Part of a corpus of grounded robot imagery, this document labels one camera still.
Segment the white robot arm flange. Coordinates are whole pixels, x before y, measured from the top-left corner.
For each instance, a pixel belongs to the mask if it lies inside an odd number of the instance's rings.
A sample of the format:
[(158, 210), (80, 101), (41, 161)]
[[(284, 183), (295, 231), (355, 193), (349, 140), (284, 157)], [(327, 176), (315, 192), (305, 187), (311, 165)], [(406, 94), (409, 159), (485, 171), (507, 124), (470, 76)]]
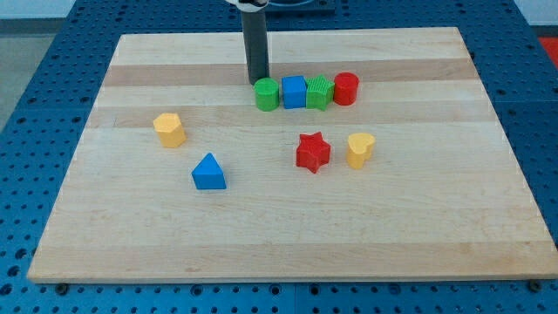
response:
[(269, 0), (226, 0), (238, 10), (245, 13), (255, 13), (268, 6)]

